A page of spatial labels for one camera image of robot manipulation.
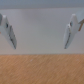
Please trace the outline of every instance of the wooden surface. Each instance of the wooden surface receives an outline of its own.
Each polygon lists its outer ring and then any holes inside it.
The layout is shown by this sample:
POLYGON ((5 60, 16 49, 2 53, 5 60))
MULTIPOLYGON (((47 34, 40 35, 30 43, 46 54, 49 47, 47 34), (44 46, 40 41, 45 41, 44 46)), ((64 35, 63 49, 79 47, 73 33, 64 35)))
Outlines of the wooden surface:
POLYGON ((0 84, 84 84, 84 55, 0 56, 0 84))

